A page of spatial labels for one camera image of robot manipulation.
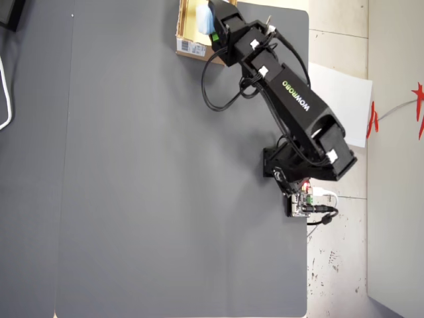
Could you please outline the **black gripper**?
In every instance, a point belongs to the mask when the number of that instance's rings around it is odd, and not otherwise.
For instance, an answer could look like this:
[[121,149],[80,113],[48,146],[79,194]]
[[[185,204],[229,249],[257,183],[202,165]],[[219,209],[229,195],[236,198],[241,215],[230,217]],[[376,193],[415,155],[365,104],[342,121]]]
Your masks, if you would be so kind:
[[246,29],[246,21],[236,5],[222,0],[208,0],[215,31],[211,35],[211,47],[218,56],[226,56]]

